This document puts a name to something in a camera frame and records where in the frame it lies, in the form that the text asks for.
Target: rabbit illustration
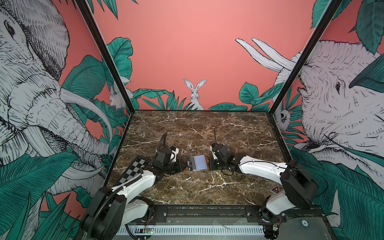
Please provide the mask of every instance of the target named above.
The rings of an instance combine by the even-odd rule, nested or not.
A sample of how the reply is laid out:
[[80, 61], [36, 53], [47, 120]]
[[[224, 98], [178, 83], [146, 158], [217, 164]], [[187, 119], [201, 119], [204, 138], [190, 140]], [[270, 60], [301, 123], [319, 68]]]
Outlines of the rabbit illustration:
[[201, 80], [196, 88], [193, 88], [193, 84], [191, 83], [191, 81], [189, 81], [188, 79], [184, 78], [184, 82], [185, 84], [187, 85], [187, 88], [191, 89], [192, 90], [192, 94], [191, 94], [191, 103], [193, 104], [193, 107], [191, 110], [204, 110], [204, 108], [200, 105], [198, 99], [199, 99], [199, 94], [197, 93], [198, 89], [201, 88], [207, 81], [204, 79], [204, 80]]

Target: black and white checkered pattern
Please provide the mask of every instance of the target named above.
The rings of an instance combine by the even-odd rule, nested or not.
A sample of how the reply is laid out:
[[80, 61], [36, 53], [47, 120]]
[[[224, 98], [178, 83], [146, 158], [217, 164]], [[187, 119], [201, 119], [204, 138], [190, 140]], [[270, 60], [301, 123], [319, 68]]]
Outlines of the black and white checkered pattern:
[[131, 164], [131, 166], [128, 167], [127, 170], [125, 170], [125, 172], [122, 174], [121, 178], [118, 180], [115, 186], [123, 184], [126, 181], [138, 175], [140, 172], [139, 169], [146, 166], [148, 163], [149, 163], [149, 160], [146, 159], [145, 157], [137, 156], [135, 161]]

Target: elephant eye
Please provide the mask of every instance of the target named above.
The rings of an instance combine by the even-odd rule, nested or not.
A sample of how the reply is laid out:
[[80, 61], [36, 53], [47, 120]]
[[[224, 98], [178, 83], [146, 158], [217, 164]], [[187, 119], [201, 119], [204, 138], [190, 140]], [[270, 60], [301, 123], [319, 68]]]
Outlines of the elephant eye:
[[340, 83], [337, 82], [335, 85], [336, 91], [340, 94]]
[[9, 22], [7, 22], [6, 20], [4, 21], [4, 26], [7, 29], [8, 33], [13, 38], [13, 36], [15, 35], [15, 30], [13, 29], [13, 27], [11, 27], [11, 25], [9, 25]]

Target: rabbit ear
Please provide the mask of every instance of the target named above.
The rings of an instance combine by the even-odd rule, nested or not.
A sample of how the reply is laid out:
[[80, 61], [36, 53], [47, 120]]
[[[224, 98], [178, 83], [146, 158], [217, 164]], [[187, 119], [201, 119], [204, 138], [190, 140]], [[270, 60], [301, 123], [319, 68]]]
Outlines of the rabbit ear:
[[196, 89], [201, 88], [206, 82], [207, 82], [207, 81], [206, 81], [205, 79], [201, 80], [201, 81], [197, 84]]
[[193, 84], [191, 83], [191, 81], [189, 81], [186, 78], [183, 78], [183, 79], [184, 79], [185, 84], [187, 85], [187, 88], [193, 90]]

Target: elephant ear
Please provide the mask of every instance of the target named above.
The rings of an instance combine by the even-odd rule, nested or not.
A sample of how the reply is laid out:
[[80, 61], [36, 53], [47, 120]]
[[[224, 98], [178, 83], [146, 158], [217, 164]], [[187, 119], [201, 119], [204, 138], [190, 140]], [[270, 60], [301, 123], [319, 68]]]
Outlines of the elephant ear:
[[70, 43], [64, 20], [52, 0], [0, 0], [18, 22], [45, 69], [58, 80]]

